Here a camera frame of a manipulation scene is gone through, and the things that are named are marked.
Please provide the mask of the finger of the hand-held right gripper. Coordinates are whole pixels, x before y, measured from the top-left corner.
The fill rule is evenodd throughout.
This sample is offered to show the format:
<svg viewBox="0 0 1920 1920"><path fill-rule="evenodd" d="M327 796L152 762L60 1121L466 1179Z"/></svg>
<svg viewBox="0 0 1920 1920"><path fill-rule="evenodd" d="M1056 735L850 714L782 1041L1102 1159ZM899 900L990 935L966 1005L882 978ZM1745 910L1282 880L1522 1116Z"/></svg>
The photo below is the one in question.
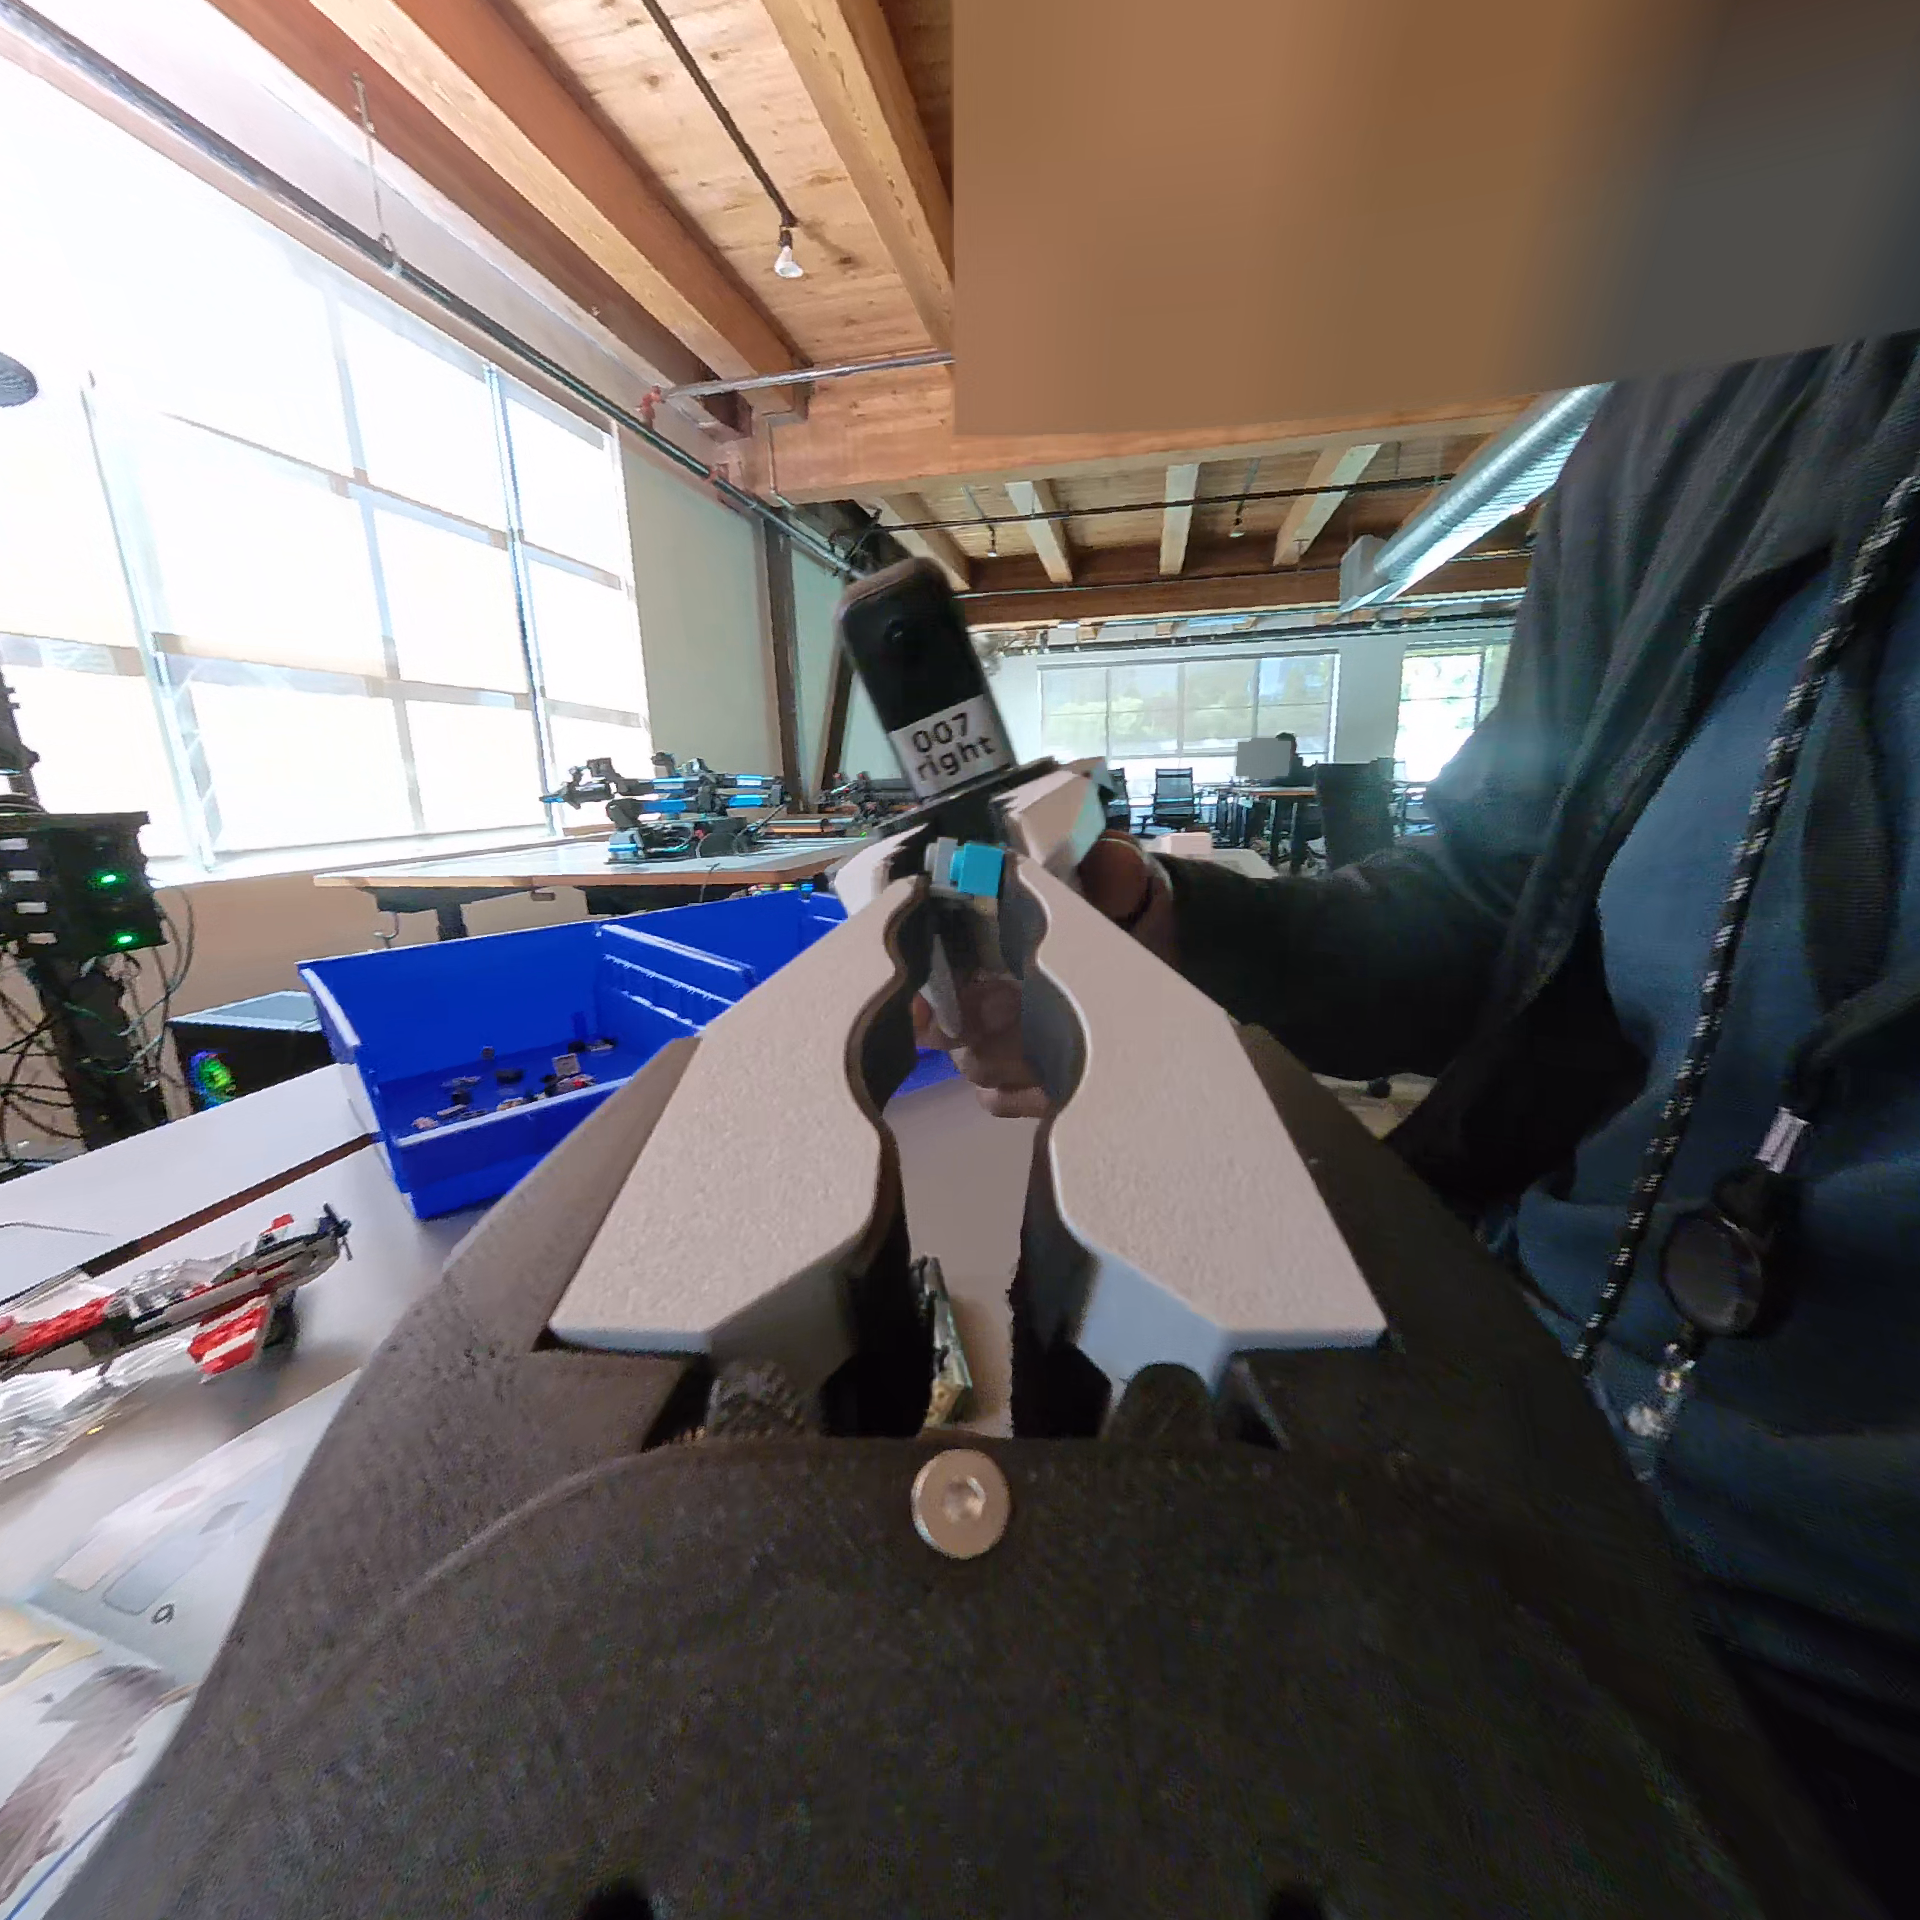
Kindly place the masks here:
<svg viewBox="0 0 1920 1920"><path fill-rule="evenodd" d="M997 834L1003 845L1003 882L997 906L1016 899L1016 864L1044 869L1068 892L1084 895L1080 864L1106 828L1106 765L1038 762L1016 766L997 788Z"/></svg>
<svg viewBox="0 0 1920 1920"><path fill-rule="evenodd" d="M904 828L893 836L861 838L842 863L831 869L831 892L851 921L895 885L907 885L912 906L928 906L928 855L933 845L930 828Z"/></svg>

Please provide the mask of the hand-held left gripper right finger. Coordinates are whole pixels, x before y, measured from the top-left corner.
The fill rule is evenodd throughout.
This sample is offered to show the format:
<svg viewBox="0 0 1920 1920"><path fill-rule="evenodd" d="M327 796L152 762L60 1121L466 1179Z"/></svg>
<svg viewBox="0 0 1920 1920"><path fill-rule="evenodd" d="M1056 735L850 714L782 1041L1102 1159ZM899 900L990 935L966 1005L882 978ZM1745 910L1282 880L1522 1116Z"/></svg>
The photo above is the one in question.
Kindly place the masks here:
<svg viewBox="0 0 1920 1920"><path fill-rule="evenodd" d="M1036 860L1010 873L1051 1105L1014 1299L1014 1426L1102 1426L1143 1368L1370 1351L1387 1324L1242 1028Z"/></svg>

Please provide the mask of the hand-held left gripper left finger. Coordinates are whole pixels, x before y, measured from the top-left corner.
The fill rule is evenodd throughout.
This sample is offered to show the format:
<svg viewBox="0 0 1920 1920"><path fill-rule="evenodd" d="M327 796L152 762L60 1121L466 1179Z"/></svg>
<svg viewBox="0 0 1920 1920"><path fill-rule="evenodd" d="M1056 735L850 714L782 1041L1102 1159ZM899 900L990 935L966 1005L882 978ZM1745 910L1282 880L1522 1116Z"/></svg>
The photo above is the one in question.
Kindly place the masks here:
<svg viewBox="0 0 1920 1920"><path fill-rule="evenodd" d="M773 1362L831 1426L922 1426L890 1102L919 1062L922 880L720 1015L694 1044L550 1315L575 1349Z"/></svg>

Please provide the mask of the person's right hand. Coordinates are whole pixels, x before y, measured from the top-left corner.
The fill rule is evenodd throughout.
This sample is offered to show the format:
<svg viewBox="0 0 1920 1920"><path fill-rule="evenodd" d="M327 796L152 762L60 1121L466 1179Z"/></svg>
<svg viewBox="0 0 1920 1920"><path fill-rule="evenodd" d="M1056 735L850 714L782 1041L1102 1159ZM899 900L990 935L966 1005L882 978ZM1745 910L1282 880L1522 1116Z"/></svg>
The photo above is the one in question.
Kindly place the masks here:
<svg viewBox="0 0 1920 1920"><path fill-rule="evenodd" d="M1170 869L1143 841L1106 828L1077 864L1088 906L1130 935L1159 963L1179 963L1179 926ZM1010 978L971 978L953 985L953 1012L941 1015L922 994L912 1000L919 1044L944 1050L973 1083L982 1109L1010 1121L1044 1121L1051 1102L1021 1044L1021 989Z"/></svg>

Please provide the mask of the blue robot arms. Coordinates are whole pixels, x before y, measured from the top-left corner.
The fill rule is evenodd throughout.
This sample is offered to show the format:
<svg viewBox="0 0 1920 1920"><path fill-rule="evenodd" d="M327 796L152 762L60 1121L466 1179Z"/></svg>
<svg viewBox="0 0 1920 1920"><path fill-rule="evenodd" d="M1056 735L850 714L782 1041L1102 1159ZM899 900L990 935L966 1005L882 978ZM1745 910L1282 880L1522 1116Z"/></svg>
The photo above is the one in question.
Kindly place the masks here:
<svg viewBox="0 0 1920 1920"><path fill-rule="evenodd" d="M624 776L610 758L590 758L541 792L541 804L604 808L610 869L748 855L783 800L782 776L721 775L702 758L650 776Z"/></svg>

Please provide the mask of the loose toy bricks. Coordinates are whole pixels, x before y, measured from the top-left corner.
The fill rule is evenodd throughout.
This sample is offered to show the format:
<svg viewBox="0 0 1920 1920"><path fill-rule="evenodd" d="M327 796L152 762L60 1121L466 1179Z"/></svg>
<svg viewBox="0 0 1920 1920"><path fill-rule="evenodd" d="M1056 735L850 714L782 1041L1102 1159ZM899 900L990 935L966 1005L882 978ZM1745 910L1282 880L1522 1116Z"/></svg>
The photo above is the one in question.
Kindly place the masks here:
<svg viewBox="0 0 1920 1920"><path fill-rule="evenodd" d="M613 1033L575 1015L571 1033L554 1041L516 1050L482 1044L475 1062L427 1071L411 1091L395 1095L395 1114L407 1136L425 1136L604 1086L622 1065L624 1050Z"/></svg>

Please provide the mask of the wooden workshop table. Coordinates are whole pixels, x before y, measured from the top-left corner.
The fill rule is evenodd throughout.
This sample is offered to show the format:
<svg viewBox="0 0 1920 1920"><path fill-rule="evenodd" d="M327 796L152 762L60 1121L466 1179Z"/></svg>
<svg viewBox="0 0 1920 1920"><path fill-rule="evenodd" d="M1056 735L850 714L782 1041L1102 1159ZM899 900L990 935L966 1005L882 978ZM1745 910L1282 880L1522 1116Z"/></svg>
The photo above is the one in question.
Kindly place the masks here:
<svg viewBox="0 0 1920 1920"><path fill-rule="evenodd" d="M590 913L640 913L666 906L702 906L755 888L823 880L864 845L864 836L778 836L755 852L610 863L604 841L567 838L514 852L461 852L411 860L366 873L319 873L318 888L351 888L381 913L430 913L440 942L466 937L464 910L477 900L579 892Z"/></svg>

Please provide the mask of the lit computer tower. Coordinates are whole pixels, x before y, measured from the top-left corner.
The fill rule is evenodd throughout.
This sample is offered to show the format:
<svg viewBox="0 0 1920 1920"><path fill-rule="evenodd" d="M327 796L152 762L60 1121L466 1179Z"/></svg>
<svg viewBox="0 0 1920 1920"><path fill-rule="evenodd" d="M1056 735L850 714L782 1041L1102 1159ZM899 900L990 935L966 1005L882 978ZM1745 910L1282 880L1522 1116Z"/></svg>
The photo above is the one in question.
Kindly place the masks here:
<svg viewBox="0 0 1920 1920"><path fill-rule="evenodd" d="M306 989L177 1015L168 1028L192 1114L334 1065Z"/></svg>

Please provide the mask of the red grey toy plane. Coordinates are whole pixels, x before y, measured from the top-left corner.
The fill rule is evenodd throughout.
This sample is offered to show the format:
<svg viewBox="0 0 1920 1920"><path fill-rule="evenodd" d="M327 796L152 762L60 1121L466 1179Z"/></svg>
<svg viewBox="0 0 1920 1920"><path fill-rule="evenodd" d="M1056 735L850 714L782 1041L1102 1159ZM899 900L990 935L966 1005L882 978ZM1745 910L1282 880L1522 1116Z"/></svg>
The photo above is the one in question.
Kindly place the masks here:
<svg viewBox="0 0 1920 1920"><path fill-rule="evenodd" d="M296 1292L351 1259L351 1218L276 1218L224 1257L96 1275L71 1263L2 1304L2 1382L108 1368L181 1342L207 1378L242 1368L296 1331Z"/></svg>

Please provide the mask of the person's torso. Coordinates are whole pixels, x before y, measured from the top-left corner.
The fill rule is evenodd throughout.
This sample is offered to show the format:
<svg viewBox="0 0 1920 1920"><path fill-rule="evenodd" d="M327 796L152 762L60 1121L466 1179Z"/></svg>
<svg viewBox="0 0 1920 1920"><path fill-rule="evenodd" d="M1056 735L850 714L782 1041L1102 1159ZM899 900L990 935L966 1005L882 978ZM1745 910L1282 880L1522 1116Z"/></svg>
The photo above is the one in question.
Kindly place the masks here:
<svg viewBox="0 0 1920 1920"><path fill-rule="evenodd" d="M1917 1917L1917 333L1617 385L1426 804L1532 860L1484 1033L1537 1172L1496 1249ZM1660 1253L1748 1163L1797 1179L1797 1292L1704 1339Z"/></svg>

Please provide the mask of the large window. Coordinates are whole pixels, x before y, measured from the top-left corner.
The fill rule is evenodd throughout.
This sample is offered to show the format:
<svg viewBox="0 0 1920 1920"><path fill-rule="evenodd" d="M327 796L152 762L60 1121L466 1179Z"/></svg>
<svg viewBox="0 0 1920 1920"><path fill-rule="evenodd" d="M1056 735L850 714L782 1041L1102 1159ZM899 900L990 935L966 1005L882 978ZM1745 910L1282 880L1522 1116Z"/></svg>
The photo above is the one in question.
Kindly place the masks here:
<svg viewBox="0 0 1920 1920"><path fill-rule="evenodd" d="M2 67L2 679L156 860L550 828L650 771L610 431Z"/></svg>

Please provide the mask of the instruction booklet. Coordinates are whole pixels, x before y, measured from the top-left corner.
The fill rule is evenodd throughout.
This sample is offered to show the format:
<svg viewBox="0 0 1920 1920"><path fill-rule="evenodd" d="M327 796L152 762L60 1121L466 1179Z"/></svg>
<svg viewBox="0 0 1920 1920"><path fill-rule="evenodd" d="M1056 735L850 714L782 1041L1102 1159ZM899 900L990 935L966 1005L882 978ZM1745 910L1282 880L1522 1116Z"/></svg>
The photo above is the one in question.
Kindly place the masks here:
<svg viewBox="0 0 1920 1920"><path fill-rule="evenodd" d="M357 1373L2 1596L2 1917L47 1917L174 1739Z"/></svg>

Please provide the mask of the clear plastic bag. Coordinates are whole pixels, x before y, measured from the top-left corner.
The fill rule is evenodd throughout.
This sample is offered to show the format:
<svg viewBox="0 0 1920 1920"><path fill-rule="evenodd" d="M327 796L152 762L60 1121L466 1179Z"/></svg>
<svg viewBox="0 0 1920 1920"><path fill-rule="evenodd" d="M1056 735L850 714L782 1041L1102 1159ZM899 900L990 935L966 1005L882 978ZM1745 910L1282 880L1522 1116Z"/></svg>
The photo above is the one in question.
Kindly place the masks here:
<svg viewBox="0 0 1920 1920"><path fill-rule="evenodd" d="M296 1331L280 1344L260 1349L259 1360L291 1349L293 1339ZM2 1382L2 1476L10 1478L34 1466L44 1466L85 1432L103 1431L135 1402L148 1398L162 1384L181 1384L185 1378L211 1382L190 1364L181 1342L168 1342L156 1351L138 1351L121 1362L112 1362L108 1368L31 1373L24 1378Z"/></svg>

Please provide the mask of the silver ventilation duct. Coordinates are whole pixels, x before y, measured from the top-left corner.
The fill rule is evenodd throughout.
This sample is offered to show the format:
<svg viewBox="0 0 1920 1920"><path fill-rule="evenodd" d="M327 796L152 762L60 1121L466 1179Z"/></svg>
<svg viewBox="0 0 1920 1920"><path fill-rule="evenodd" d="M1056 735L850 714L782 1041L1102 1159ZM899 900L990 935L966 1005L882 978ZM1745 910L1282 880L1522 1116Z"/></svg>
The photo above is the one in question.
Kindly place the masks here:
<svg viewBox="0 0 1920 1920"><path fill-rule="evenodd" d="M1441 488L1390 540L1358 540L1339 564L1339 613L1387 603L1453 564L1501 518L1534 506L1561 478L1614 383L1541 396Z"/></svg>

